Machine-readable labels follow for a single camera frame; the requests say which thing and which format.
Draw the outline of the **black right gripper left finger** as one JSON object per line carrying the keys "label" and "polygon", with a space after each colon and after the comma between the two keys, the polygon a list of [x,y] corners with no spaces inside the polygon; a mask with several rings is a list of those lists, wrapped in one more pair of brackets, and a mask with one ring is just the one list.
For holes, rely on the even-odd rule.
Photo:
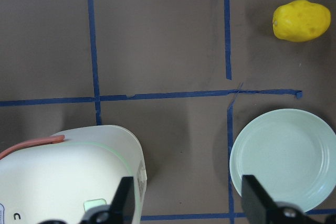
{"label": "black right gripper left finger", "polygon": [[134,179],[122,177],[111,204],[89,209],[80,223],[132,223],[134,219]]}

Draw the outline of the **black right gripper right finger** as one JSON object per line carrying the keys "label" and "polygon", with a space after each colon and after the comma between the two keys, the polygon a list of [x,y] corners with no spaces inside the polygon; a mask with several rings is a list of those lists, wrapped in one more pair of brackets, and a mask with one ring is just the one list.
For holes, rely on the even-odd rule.
{"label": "black right gripper right finger", "polygon": [[299,207],[275,202],[254,175],[243,175],[241,203],[249,223],[318,223]]}

